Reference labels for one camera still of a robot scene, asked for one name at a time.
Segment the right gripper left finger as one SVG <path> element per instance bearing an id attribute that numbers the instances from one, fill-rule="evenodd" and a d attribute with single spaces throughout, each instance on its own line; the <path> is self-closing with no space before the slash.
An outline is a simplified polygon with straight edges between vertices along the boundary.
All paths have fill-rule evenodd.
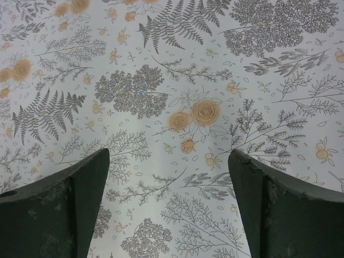
<path id="1" fill-rule="evenodd" d="M 1 194 L 1 257 L 87 257 L 109 164 L 103 148 Z"/>

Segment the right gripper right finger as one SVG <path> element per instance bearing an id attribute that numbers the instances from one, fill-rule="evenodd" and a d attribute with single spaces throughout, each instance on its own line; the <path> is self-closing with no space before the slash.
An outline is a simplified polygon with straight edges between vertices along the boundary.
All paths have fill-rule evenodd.
<path id="1" fill-rule="evenodd" d="M 237 149 L 228 168 L 252 257 L 343 257 L 343 193 Z"/>

